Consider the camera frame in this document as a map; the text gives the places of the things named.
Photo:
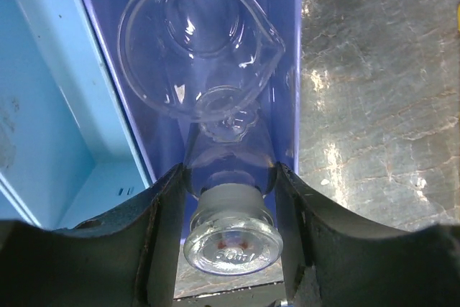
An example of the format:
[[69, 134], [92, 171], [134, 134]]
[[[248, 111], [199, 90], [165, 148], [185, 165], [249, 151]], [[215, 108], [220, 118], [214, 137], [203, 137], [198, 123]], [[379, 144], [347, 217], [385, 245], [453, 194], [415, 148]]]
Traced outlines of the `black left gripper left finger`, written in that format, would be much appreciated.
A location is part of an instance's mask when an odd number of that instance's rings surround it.
[[171, 306], [185, 186], [176, 165], [153, 186], [72, 229], [1, 222], [3, 306]]

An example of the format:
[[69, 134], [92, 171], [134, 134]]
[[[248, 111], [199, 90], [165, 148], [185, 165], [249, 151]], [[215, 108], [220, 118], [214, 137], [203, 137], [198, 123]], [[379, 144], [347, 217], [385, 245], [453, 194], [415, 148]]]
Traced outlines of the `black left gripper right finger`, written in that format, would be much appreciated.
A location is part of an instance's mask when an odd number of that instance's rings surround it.
[[278, 164], [276, 217], [294, 306], [457, 306], [459, 228], [405, 232], [344, 208]]

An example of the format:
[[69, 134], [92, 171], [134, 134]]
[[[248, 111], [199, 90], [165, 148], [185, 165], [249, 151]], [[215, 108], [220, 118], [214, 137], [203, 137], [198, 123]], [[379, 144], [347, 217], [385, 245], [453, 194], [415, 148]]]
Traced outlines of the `small clear glass vial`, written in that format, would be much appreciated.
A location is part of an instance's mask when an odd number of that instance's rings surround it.
[[198, 205], [183, 246], [188, 263], [219, 276], [248, 275], [275, 263], [283, 241], [265, 196], [275, 153], [256, 101], [223, 119], [191, 124], [184, 160]]

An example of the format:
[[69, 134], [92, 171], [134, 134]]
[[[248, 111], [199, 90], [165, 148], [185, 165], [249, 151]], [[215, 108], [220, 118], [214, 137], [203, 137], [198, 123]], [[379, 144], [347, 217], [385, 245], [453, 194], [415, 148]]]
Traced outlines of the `blue three-compartment drawer box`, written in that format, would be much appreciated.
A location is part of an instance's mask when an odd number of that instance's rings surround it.
[[180, 161], [189, 123], [130, 89], [129, 0], [1, 0], [1, 217], [71, 228]]

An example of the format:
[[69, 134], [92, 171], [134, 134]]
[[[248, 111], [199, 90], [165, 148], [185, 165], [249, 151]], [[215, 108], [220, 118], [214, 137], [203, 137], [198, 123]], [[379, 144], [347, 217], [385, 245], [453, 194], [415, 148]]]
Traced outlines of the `clear glass beaker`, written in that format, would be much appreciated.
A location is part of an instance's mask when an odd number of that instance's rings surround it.
[[117, 35], [121, 70], [137, 97], [191, 122], [248, 107], [284, 51], [256, 0], [130, 0]]

